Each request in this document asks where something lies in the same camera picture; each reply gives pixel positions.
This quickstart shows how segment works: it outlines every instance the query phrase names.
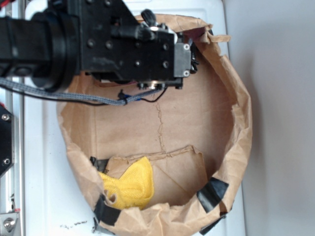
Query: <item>yellow cloth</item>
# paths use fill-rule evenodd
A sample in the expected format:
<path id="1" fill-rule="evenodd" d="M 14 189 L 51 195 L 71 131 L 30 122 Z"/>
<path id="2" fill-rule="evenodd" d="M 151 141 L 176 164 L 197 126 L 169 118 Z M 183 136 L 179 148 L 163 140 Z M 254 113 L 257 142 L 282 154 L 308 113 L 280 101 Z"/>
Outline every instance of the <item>yellow cloth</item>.
<path id="1" fill-rule="evenodd" d="M 120 179 L 99 172 L 108 191 L 108 198 L 116 194 L 112 207 L 125 209 L 139 207 L 143 209 L 154 195 L 153 171 L 147 157 L 133 163 Z"/>

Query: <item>white wall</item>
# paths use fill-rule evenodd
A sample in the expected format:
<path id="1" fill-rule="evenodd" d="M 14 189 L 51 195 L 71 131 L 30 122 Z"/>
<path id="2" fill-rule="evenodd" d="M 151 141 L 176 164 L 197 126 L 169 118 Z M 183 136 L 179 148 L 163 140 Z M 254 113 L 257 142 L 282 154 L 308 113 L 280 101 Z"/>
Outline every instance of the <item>white wall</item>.
<path id="1" fill-rule="evenodd" d="M 315 1 L 224 2 L 230 58 L 253 101 L 247 235 L 315 235 Z"/>

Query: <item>black metal bracket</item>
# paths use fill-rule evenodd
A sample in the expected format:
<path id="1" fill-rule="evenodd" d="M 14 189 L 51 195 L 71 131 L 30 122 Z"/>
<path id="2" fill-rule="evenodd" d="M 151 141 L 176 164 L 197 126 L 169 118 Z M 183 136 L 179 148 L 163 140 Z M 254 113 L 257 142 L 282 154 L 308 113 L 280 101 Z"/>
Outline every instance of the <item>black metal bracket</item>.
<path id="1" fill-rule="evenodd" d="M 12 114 L 0 105 L 0 177 L 13 165 L 12 119 Z"/>
<path id="2" fill-rule="evenodd" d="M 48 5 L 30 21 L 0 18 L 0 77 L 28 76 L 49 92 L 65 90 L 80 71 L 98 80 L 136 81 L 140 89 L 181 89 L 192 60 L 196 71 L 183 33 L 158 24 L 148 9 L 138 22 L 123 0 Z"/>

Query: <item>paper bag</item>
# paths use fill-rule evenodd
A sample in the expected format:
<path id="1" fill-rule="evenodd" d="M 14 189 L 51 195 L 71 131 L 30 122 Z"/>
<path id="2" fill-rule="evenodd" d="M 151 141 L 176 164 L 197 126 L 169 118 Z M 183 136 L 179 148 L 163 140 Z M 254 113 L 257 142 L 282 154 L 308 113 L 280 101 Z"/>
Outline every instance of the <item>paper bag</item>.
<path id="1" fill-rule="evenodd" d="M 252 145 L 250 96 L 217 44 L 230 37 L 211 35 L 211 25 L 192 17 L 157 15 L 157 21 L 183 31 L 199 50 L 198 72 L 184 79 L 182 90 L 169 88 L 156 103 L 58 107 L 68 160 L 82 194 L 99 225 L 120 236 L 206 233 L 231 210 Z M 117 99 L 121 89 L 139 93 L 135 84 L 101 84 L 85 75 L 76 77 L 69 91 Z M 112 208 L 112 196 L 104 192 L 90 157 L 109 159 L 107 174 L 119 178 L 143 156 L 153 167 L 152 200 L 144 210 Z"/>

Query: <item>screw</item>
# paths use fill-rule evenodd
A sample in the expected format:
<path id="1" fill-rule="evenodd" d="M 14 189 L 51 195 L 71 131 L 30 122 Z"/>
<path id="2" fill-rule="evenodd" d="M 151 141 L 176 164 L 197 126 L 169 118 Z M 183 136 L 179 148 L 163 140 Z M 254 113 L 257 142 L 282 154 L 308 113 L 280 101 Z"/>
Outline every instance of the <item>screw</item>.
<path id="1" fill-rule="evenodd" d="M 11 117 L 10 117 L 9 114 L 4 114 L 4 115 L 2 115 L 1 119 L 4 120 L 4 121 L 10 121 Z"/>
<path id="2" fill-rule="evenodd" d="M 6 228 L 6 230 L 10 233 L 15 227 L 15 220 L 13 220 L 12 218 L 7 218 L 4 221 L 3 225 Z"/>
<path id="3" fill-rule="evenodd" d="M 184 71 L 184 77 L 188 77 L 190 75 L 190 72 L 188 70 Z"/>
<path id="4" fill-rule="evenodd" d="M 105 0 L 104 3 L 105 3 L 105 6 L 107 6 L 107 7 L 110 7 L 112 5 L 111 0 Z"/>
<path id="5" fill-rule="evenodd" d="M 189 44 L 184 44 L 184 49 L 185 49 L 186 51 L 189 50 L 189 49 L 190 49 Z"/>
<path id="6" fill-rule="evenodd" d="M 136 60 L 134 62 L 134 64 L 135 64 L 135 66 L 139 67 L 139 66 L 141 66 L 141 61 L 140 60 Z"/>
<path id="7" fill-rule="evenodd" d="M 164 67 L 165 69 L 167 69 L 167 68 L 169 67 L 168 61 L 164 61 L 162 65 L 163 65 L 163 67 Z"/>
<path id="8" fill-rule="evenodd" d="M 142 46 L 142 44 L 140 42 L 136 42 L 134 45 L 136 48 L 141 48 L 141 46 Z"/>
<path id="9" fill-rule="evenodd" d="M 106 43 L 105 43 L 105 46 L 106 46 L 106 48 L 107 49 L 112 49 L 113 48 L 113 42 L 112 41 L 110 41 L 110 40 L 108 40 Z"/>
<path id="10" fill-rule="evenodd" d="M 89 39 L 87 42 L 89 48 L 93 48 L 95 46 L 95 41 L 93 39 Z"/>
<path id="11" fill-rule="evenodd" d="M 163 44 L 163 49 L 166 50 L 166 51 L 168 51 L 169 45 L 168 45 L 167 43 L 164 43 L 164 44 Z"/>
<path id="12" fill-rule="evenodd" d="M 5 159 L 5 160 L 3 160 L 3 163 L 5 164 L 5 165 L 8 165 L 8 164 L 10 164 L 10 159 Z"/>

